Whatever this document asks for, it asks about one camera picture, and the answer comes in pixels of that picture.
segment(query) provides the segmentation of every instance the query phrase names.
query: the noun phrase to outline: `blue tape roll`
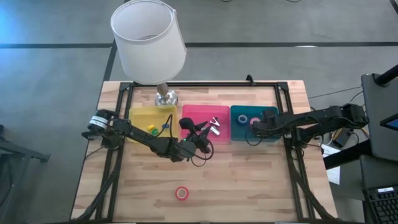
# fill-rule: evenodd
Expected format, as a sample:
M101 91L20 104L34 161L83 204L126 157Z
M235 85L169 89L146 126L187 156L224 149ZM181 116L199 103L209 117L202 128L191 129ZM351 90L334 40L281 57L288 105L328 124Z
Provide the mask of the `blue tape roll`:
M238 123L239 124L247 124L248 123L248 117L241 114L238 116Z

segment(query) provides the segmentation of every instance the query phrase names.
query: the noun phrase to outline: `small toy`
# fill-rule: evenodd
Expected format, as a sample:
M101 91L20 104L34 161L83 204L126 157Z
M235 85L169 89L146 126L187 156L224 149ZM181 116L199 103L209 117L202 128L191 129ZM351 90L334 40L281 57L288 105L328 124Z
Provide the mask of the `small toy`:
M246 115L239 115L238 116L238 123L239 124L246 124L248 122L248 117Z
M153 129L155 129L155 126L153 124L149 125L147 127L148 131L152 131Z
M163 124L163 125L162 125L162 129L166 129L166 128L169 128L169 127L170 127L169 124Z
M210 121L210 124L215 125L215 126L217 126L217 127L220 127L220 126L221 126L221 125L219 124L219 122L218 122L218 118L217 118L217 117L212 118L211 121Z
M250 119L250 124L253 124L254 122L260 122L260 118L252 118L252 119Z
M215 135L219 136L220 135L220 131L216 129L216 127L212 126L210 128L210 131L212 131Z
M155 129L152 130L151 134L152 135L157 135L157 134L159 134L159 131L155 128Z

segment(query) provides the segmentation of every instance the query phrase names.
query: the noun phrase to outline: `wooden tabletop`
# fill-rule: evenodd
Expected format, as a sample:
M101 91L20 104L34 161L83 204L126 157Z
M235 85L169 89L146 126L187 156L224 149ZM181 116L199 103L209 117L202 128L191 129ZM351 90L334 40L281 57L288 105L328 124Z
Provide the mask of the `wooden tabletop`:
M304 82L287 82L294 113L310 111ZM104 82L98 108L115 109L119 84ZM179 98L178 119L181 118L182 106L187 104L277 106L271 87L176 87L173 90ZM153 106L155 93L156 89L152 87L134 88L132 107ZM99 141L90 142L87 153L99 148L99 144ZM98 193L105 157L106 150L103 149L85 161L72 218L82 214ZM312 192L327 211L337 217L319 148L306 148L304 161ZM178 201L174 195L179 186L186 186L189 190L189 198L184 202ZM300 198L306 213L302 192ZM157 157L148 147L126 141L114 222L295 220L282 140L264 142L256 147L240 141L231 141L228 145L215 144L213 158L203 167L195 167L190 162L172 163Z

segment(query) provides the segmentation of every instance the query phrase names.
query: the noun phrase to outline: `floor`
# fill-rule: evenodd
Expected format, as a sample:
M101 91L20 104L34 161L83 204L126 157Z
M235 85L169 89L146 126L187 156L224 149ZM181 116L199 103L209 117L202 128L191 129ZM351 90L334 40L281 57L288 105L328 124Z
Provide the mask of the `floor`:
M165 2L177 10L186 43L269 43L189 48L175 80L242 80L247 74L256 80L304 80L314 97L360 86L362 74L382 73L397 63L394 0ZM29 166L12 223L69 219L87 145L80 133L103 80L128 80L117 53L113 63L109 26L122 3L0 0L0 124L8 140L51 154L48 164ZM310 103L317 109L342 105L359 91ZM355 103L362 105L363 98ZM360 221L358 201L347 199L343 185L332 186L339 216Z

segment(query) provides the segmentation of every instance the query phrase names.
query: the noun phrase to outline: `yellow bin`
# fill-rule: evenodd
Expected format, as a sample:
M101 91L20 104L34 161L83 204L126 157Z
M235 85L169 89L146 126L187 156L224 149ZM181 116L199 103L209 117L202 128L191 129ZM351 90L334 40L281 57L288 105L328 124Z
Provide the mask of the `yellow bin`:
M175 105L165 106L148 106L142 108L131 108L129 112L129 119L131 124L135 127L149 133L147 127L151 124L160 132L162 125L166 123L167 118L173 115L172 134L177 138L177 107ZM170 128L164 129L161 137L170 137Z

